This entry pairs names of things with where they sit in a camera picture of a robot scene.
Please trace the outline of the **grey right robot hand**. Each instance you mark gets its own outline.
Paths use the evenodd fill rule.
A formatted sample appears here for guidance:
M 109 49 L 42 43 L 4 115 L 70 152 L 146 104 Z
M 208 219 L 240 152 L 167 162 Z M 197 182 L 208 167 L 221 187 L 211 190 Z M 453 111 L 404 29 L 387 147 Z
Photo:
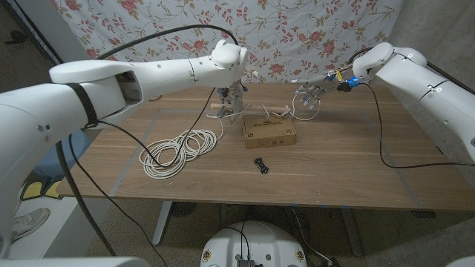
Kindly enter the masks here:
M 293 79 L 292 84 L 300 85 L 296 94 L 302 93 L 299 102 L 313 110 L 320 105 L 321 98 L 334 90 L 351 90 L 350 83 L 341 74 L 335 71 L 329 73 L 316 74 L 309 78 Z

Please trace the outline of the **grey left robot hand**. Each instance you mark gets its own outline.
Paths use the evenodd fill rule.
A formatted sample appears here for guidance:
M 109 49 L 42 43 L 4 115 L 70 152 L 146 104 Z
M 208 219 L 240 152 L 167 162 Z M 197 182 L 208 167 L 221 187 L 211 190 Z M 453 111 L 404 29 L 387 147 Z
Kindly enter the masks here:
M 217 89 L 220 102 L 222 104 L 231 105 L 232 115 L 230 121 L 234 122 L 241 111 L 243 111 L 243 86 L 240 81 L 234 82 L 229 88 Z

